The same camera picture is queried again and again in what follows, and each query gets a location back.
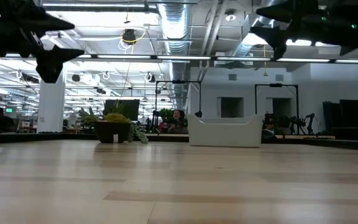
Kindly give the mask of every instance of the light wood floor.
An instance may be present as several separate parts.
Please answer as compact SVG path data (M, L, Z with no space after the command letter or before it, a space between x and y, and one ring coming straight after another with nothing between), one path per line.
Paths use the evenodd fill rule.
M358 224L358 151L0 144L0 224Z

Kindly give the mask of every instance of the yellow cable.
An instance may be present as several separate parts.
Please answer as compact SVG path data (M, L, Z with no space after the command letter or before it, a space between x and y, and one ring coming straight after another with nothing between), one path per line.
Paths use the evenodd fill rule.
M134 49L135 49L135 45L132 45L131 54L134 54ZM119 96L119 98L118 98L118 100L117 100L117 103L116 103L117 105L118 105L119 100L121 100L122 94L124 94L125 86L126 86L127 80L128 80L128 74L129 74L129 69L130 69L130 67L131 67L131 62L129 62L129 65L128 65L127 74L126 74L126 76L125 76L124 87L122 88L121 94L120 94L120 96Z
M143 32L143 34L141 35L141 37L139 37L139 38L136 39L136 40L124 40L124 39L122 38L122 34L121 34L121 39L122 39L122 41L124 41L125 43L134 43L134 42L137 42L138 40L141 40L141 39L144 37L145 34L146 34L146 31Z

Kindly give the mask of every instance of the green plant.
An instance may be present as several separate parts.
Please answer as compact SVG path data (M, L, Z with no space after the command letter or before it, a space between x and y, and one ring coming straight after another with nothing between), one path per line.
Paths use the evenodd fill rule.
M127 123L129 124L130 119L126 118L124 115L119 113L109 113L107 115L103 115L103 120L107 122L117 122L117 123Z
M122 114L123 116L127 117L128 115L128 108L127 105L124 103L120 103L117 102L111 106L106 106L106 103L103 102L104 104L104 110L103 110L103 115L107 115L107 114Z
M129 129L128 134L128 142L132 142L134 140L134 136L137 136L142 144L147 144L149 141L144 132L140 130L139 126L131 123L131 128Z
M98 117L93 113L92 108L89 108L89 113L87 113L84 108L81 108L78 111L79 116L81 117L83 124L91 124L98 121Z
M161 109L160 110L160 117L162 118L163 122L169 123L173 118L173 110L171 109Z

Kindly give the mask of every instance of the white column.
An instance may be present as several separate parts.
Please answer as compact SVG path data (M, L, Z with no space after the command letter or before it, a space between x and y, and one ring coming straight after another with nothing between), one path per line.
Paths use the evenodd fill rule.
M63 70L56 83L41 81L37 132L62 132L67 72Z

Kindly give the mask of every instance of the person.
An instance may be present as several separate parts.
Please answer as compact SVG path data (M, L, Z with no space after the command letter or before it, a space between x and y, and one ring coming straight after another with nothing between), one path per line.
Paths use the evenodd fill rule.
M4 116L4 109L0 108L0 131L15 132L16 126L12 118Z
M173 122L168 129L170 134L187 134L188 130L185 127L185 112L181 110L173 111Z

